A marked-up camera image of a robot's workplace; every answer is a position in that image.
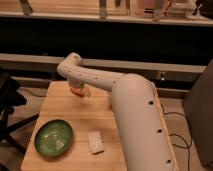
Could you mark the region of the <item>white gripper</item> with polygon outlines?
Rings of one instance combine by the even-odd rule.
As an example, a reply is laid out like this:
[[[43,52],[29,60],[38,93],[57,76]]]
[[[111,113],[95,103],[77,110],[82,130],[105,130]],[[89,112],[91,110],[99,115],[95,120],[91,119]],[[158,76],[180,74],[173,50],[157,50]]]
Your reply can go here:
[[[81,81],[78,81],[78,80],[75,80],[75,79],[69,79],[68,84],[69,84],[70,87],[77,88],[77,89],[80,89],[80,88],[83,87],[83,83]],[[90,92],[90,89],[88,87],[84,87],[82,91],[83,91],[83,93],[86,97],[91,96],[91,92]]]

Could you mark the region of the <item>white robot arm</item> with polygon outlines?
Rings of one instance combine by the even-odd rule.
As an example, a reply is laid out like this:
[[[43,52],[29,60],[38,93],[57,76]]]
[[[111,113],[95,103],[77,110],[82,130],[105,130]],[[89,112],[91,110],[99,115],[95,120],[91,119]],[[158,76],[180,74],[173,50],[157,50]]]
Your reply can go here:
[[[89,84],[109,93],[127,171],[177,171],[175,155],[155,85],[138,74],[83,66],[72,53],[57,72],[75,88]]]

